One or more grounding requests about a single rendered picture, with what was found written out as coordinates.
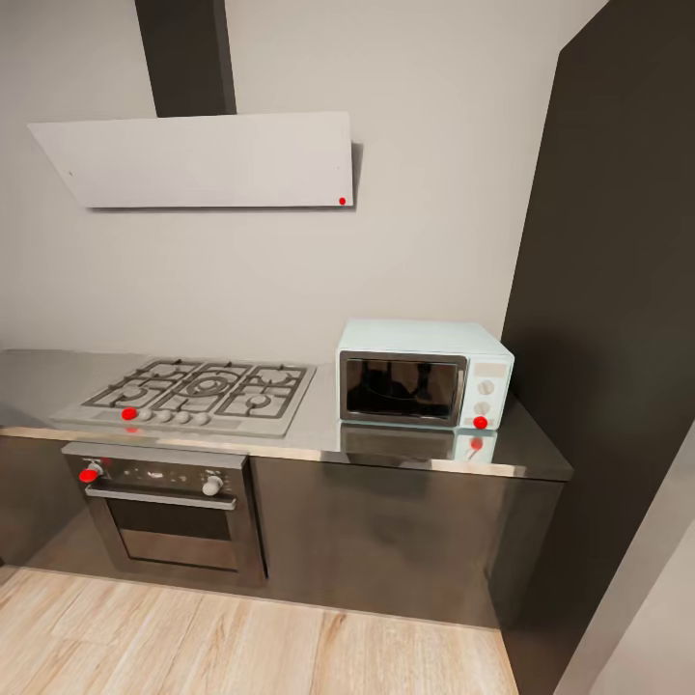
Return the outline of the microwave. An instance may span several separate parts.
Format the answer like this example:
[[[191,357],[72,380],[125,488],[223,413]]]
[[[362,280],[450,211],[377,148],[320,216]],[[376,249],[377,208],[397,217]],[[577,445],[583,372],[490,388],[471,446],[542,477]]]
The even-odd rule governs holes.
[[[513,365],[478,321],[350,318],[336,351],[337,418],[498,430]]]

